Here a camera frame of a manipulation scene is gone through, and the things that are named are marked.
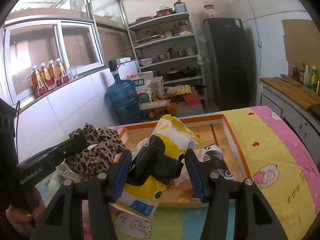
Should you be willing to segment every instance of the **metal screw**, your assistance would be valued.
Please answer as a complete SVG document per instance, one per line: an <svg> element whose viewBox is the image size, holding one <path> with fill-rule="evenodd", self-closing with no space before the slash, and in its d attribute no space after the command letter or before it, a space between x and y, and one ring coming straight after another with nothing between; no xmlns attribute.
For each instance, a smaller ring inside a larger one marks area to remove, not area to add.
<svg viewBox="0 0 320 240"><path fill-rule="evenodd" d="M107 175L105 173L100 173L98 175L98 179L105 179L107 177Z"/></svg>
<svg viewBox="0 0 320 240"><path fill-rule="evenodd" d="M63 185L65 185L65 186L70 186L71 183L72 183L72 180L71 180L71 179L67 179L67 180L65 180L65 181L63 182Z"/></svg>
<svg viewBox="0 0 320 240"><path fill-rule="evenodd" d="M219 178L219 174L216 173L216 172L211 172L210 173L210 178L217 179L217 178Z"/></svg>
<svg viewBox="0 0 320 240"><path fill-rule="evenodd" d="M251 179L245 179L244 183L247 184L248 186L251 186L253 184L253 181Z"/></svg>

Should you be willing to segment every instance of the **white bottle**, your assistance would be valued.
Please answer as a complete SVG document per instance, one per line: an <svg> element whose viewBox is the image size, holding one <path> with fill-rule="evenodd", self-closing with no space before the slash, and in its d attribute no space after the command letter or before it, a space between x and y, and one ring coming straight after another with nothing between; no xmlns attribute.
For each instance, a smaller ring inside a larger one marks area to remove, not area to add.
<svg viewBox="0 0 320 240"><path fill-rule="evenodd" d="M306 71L303 73L303 85L310 88L310 72L308 65L306 65Z"/></svg>

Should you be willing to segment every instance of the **black refrigerator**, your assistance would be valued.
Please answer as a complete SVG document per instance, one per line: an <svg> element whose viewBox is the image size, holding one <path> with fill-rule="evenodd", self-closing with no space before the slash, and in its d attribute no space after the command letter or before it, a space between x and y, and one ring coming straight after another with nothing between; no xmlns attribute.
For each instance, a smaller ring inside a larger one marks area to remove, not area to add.
<svg viewBox="0 0 320 240"><path fill-rule="evenodd" d="M241 19L208 18L202 25L220 110L248 107L252 71Z"/></svg>

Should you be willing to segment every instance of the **green bottle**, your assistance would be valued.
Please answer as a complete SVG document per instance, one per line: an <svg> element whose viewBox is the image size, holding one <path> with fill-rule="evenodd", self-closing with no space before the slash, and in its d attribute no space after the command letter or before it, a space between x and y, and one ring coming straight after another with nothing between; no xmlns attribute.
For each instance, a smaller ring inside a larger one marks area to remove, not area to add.
<svg viewBox="0 0 320 240"><path fill-rule="evenodd" d="M317 86L318 86L318 69L316 66L312 66L310 89L316 92Z"/></svg>

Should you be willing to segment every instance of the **refrigerator label sticker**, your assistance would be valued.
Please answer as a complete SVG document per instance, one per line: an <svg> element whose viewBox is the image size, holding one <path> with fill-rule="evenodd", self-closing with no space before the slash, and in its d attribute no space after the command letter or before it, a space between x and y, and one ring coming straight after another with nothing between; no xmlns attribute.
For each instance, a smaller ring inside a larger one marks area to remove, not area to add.
<svg viewBox="0 0 320 240"><path fill-rule="evenodd" d="M241 28L239 19L235 19L235 22L236 22L237 27Z"/></svg>

